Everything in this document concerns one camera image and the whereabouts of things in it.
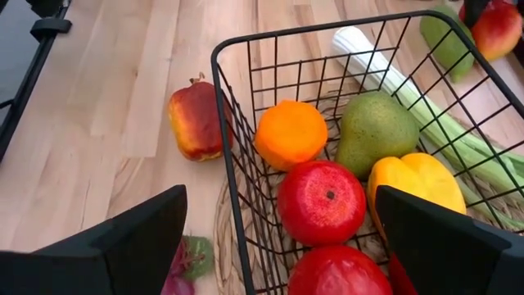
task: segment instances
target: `pear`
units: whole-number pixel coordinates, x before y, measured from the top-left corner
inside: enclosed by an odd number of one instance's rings
[[[366,180],[383,157],[402,157],[417,147],[419,130],[413,115],[382,91],[353,97],[341,118],[335,161]]]

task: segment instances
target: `bell pepper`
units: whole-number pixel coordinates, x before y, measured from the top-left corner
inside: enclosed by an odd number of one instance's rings
[[[401,158],[384,157],[373,165],[368,179],[368,202],[371,217],[384,240],[386,240],[386,234],[375,210],[375,197],[379,185],[389,185],[450,210],[466,214],[466,204],[459,184],[451,172],[435,157],[423,152],[410,153]]]

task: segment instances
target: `fruit stem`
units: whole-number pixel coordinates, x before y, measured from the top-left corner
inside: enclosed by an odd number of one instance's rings
[[[334,199],[335,198],[335,193],[332,192],[332,191],[327,191],[326,193],[326,197],[330,200]]]
[[[200,72],[198,73],[198,78],[191,78],[189,79],[189,82],[191,84],[195,84],[196,82],[200,82],[201,79],[205,79],[206,77],[204,76],[204,73]]]
[[[183,259],[180,260],[180,264],[186,270],[194,261],[203,261],[206,258],[204,254],[199,254],[195,257],[191,257],[190,254],[187,254]]]

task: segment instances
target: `red apple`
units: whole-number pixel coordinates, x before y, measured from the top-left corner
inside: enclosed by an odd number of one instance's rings
[[[391,295],[380,268],[352,247],[315,248],[296,263],[288,284],[289,295]]]
[[[395,295],[418,295],[417,290],[411,283],[408,274],[406,274],[406,270],[395,253],[391,253],[388,270],[390,273],[391,287]]]
[[[219,122],[219,110],[213,84],[204,81],[204,74],[190,79],[191,86],[171,95],[167,115],[178,149],[190,161],[208,161],[223,155],[224,143]],[[226,97],[222,96],[227,106]],[[233,122],[229,107],[224,108],[228,122]],[[229,147],[233,146],[233,131],[228,128]]]
[[[284,229],[306,246],[344,243],[364,222],[366,197],[356,177],[333,161],[289,171],[277,195]]]
[[[458,16],[464,21],[464,5]],[[517,45],[522,35],[522,16],[515,5],[492,0],[470,30],[478,51],[487,61],[494,61],[510,53]]]

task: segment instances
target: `black bracket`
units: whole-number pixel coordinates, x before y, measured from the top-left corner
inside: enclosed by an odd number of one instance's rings
[[[69,20],[47,17],[34,22],[31,34],[39,42],[44,38],[56,36],[58,33],[67,34],[73,24]]]
[[[11,106],[14,101],[15,101],[15,99],[12,98],[12,99],[6,100],[5,102],[0,102],[0,110],[2,110],[4,107]]]

